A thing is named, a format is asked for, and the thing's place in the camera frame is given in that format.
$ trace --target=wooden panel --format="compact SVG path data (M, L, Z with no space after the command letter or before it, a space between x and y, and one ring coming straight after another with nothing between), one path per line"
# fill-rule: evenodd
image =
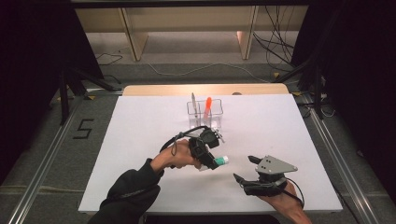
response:
M241 49L242 59L248 59L250 54L252 32L254 32L254 24L257 19L259 7L252 7L250 13L250 26L247 30L240 30L236 33L238 36L239 48Z
M118 8L78 8L85 33L124 33Z
M149 34L146 32L132 32L132 24L127 18L126 8L120 9L120 16L124 25L125 35L129 43L129 47L132 54L132 59L135 62L140 61L143 49L146 45L146 41L149 38Z
M136 32L240 31L251 25L252 7L126 8Z
M138 85L127 86L124 96L133 95L232 95L288 94L288 88L281 83L271 84L195 84L195 85Z

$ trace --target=orange marker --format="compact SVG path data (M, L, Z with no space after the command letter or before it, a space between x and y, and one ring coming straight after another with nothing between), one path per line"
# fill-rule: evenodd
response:
M212 98L211 97L207 97L205 113L204 113L204 120L207 120L207 117L209 116L210 106L212 106Z

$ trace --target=white surface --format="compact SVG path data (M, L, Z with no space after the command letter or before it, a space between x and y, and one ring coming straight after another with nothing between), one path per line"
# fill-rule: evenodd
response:
M207 96L196 96L204 100ZM274 156L298 167L286 177L303 191L305 211L342 210L318 153L291 95L211 96L221 99L221 133L226 141L211 150L230 163L212 171L193 167L166 169L159 197L148 213L262 213L274 211L254 196L246 196L233 173L257 180L248 156ZM189 129L190 96L123 96L114 109L81 205L84 213L98 211L115 180L126 170L139 169L163 144Z

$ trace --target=person's left hand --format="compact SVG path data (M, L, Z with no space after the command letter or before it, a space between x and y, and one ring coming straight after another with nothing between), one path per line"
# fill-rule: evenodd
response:
M165 167L170 167L172 165L177 168L181 168L186 165L193 165L197 169L201 167L201 163L191 156L189 141L186 139L177 141L176 146L172 145L164 149L151 162L151 167L157 173L162 171Z

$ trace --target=wire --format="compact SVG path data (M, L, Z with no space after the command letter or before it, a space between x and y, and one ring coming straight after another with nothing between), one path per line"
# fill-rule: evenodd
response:
M251 184L251 185L256 185L256 186L258 186L258 187L271 188L271 187L274 186L273 183L265 184L265 183L260 183L260 182L257 182L257 181L256 181L256 182L254 182L254 181L246 181L244 178L241 178L241 179L238 181L239 187L241 187L241 189L244 189L244 188L245 188L244 185L242 184L244 181L245 181L245 182L248 182L248 183Z
M325 111L323 110L323 108L321 108L320 110L321 110L322 114L323 114L325 117L327 117L327 118L331 118L331 117L334 116L334 114L335 114L335 110L333 110L332 113L325 112Z
M172 145L172 149L171 149L172 156L176 156L176 154L177 154L177 139L184 137L184 135L185 135L184 133L180 132L180 133L178 133L178 135L176 135L174 137L175 141L174 141L174 144Z
M112 57L119 57L118 59L114 60L111 63L99 63L99 65L110 65L113 64L114 62L121 60L122 59L122 55L119 54L109 54L109 53L102 53L101 55L99 55L98 57L96 57L96 60L98 60L99 58L101 58L104 55L108 55L108 56L112 56Z
M186 131L186 132L184 132L184 133L183 133L183 132L180 132L178 135L176 135L175 137L169 139L169 141L167 141L165 144L163 144L163 146L162 146L161 149L160 149L160 152L162 152L164 149L166 149L167 147L169 147L169 145L171 145L172 143L175 143L177 139L180 139L180 138L186 136L186 134L192 133L192 132L194 132L194 131L196 131L196 130L198 130L198 129L209 129L209 128L208 128L207 126L198 126L198 127L189 129L188 131Z
M291 195L293 196L292 198L294 198L294 199L296 199L297 201L299 201L300 202L300 204L301 204L301 206L302 206L302 208L304 208L304 205L305 205L305 199L304 199L304 195L303 195L303 192L301 191L301 189L300 189L300 187L297 185L297 183L294 181L294 180L292 180L292 179L290 179L290 178L287 178L286 177L286 179L288 179L289 181L291 181L296 187L297 187L297 189L300 191L300 194L301 194L301 198L302 199L299 199L297 196L294 196L293 194L288 194L290 197L291 197Z
M262 81L262 82L265 82L265 83L269 83L269 81L267 81L267 80L265 80L265 79L261 79L261 78L259 78L259 77L254 76L254 75L251 74L247 69L245 69L245 68L243 68L243 67L238 67L238 66L235 66L235 65L227 64L227 63L212 63L212 64L210 64L210 65L203 66L203 67L200 67L200 68L196 68L196 69L193 69L193 70L191 70L191 71L189 71L189 72L180 73L180 74L161 73L161 72L157 71L157 69L155 69L154 66L153 66L152 64L148 63L148 66L150 66L150 67L154 70L154 72L157 73L158 75L161 75L161 76L171 76L171 77L182 77L182 76L186 76L186 75L191 74L191 73L193 73L193 72L196 72L196 71L199 71L199 70L203 70L203 69L206 69L206 68L211 67L211 66L214 66L214 65L226 65L226 66L230 66L230 67L232 67L232 68L241 69L241 70L247 72L251 77L254 77L254 78L258 79L259 81Z
M117 81L117 83L122 84L116 77L113 77L113 78Z
M311 111L312 111L312 106L306 105L306 104L297 104L297 106L304 106L305 108L307 108L308 110L306 111L306 113L303 115L303 119L309 118L309 116L311 116Z
M273 18L272 18L272 16L270 15L270 13L269 13L269 11L268 11L268 7L265 7L265 10L267 11L267 15L269 16L269 18L270 18L270 20L271 20L271 23L272 23L273 26L274 26L274 30L272 31L272 35L271 35L270 40L263 40L263 39L260 38L256 33L253 33L253 36L256 38L257 42L266 50L266 54L265 54L266 57L265 57L265 58L266 58L267 63L268 63L273 69L277 69L277 70L284 71L284 72L290 72L290 71L288 71L288 70L283 70L283 69L279 69L278 66L281 64L281 62L284 62L284 63L286 63L286 64L288 64L288 65L290 65L290 66L293 66L293 65L290 63L290 59L289 59L289 57L288 57L288 54L289 54L289 56L291 57L291 53L290 53L290 51L289 51L289 48L292 48L292 49L293 49L293 46L287 44L285 40L286 40L287 31L289 30L290 19L291 19L292 14L294 13L294 8L292 9L292 12L290 13L290 17L289 17L289 20L288 20L288 23L287 23L287 28L286 28L286 31L285 31L285 40L282 38L282 35L281 35L281 33L279 32L279 30L280 30L280 24L282 23L282 21L283 21L283 19L284 19L284 17L285 17L285 13L286 13L287 9L288 9L288 7L285 7L285 9L283 10L282 18L279 20L280 7L276 7L276 20L274 21ZM277 38L279 42L272 41L274 37ZM275 49L276 45L281 45L281 47L282 47L282 49L283 49L283 53L284 53L286 59L283 58L283 57L281 57L280 55L278 55L278 54L276 54L276 53L274 52L274 49ZM274 54L277 58L279 58L279 59L281 60L281 62L278 63L276 66L273 66L273 65L269 62L269 54L270 54L270 53Z

